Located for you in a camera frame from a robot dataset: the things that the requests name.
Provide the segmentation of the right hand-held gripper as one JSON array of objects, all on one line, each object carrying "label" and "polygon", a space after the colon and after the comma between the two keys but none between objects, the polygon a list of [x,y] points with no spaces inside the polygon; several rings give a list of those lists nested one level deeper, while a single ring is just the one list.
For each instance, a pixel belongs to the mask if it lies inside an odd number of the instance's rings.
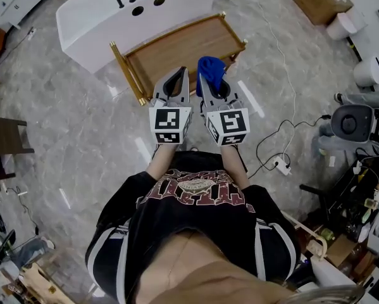
[{"label": "right hand-held gripper", "polygon": [[239,100],[237,88],[222,79],[220,97],[204,75],[199,74],[197,82],[203,98],[201,116],[212,140],[219,147],[243,143],[250,133],[249,112]]}]

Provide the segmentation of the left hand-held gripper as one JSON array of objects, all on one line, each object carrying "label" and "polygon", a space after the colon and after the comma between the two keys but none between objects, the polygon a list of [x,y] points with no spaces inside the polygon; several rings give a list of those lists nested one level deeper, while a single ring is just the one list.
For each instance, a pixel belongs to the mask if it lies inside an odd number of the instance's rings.
[{"label": "left hand-held gripper", "polygon": [[[153,98],[165,101],[190,99],[189,71],[181,66],[159,79]],[[192,121],[190,106],[153,106],[149,108],[151,133],[157,144],[183,144]]]}]

